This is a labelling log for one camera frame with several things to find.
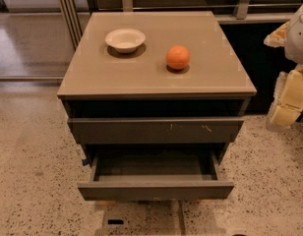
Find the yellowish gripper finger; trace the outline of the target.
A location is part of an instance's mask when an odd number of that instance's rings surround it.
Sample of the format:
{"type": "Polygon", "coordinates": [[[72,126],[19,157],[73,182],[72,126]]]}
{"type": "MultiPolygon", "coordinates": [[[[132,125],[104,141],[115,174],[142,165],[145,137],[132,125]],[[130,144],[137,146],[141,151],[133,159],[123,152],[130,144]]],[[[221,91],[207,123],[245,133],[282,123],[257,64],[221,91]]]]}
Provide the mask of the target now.
{"type": "Polygon", "coordinates": [[[277,48],[285,45],[286,30],[289,22],[284,23],[264,39],[264,45],[277,48]]]}

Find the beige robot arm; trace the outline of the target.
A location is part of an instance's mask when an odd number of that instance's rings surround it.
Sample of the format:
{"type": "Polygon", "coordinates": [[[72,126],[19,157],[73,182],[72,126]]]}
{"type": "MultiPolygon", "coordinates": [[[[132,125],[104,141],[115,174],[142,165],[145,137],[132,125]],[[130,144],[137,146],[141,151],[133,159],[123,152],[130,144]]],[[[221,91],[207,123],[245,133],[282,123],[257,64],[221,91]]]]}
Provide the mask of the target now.
{"type": "Polygon", "coordinates": [[[285,57],[296,63],[289,73],[279,73],[267,116],[267,128],[283,132],[303,113],[303,4],[288,22],[265,38],[264,45],[283,47],[285,57]]]}

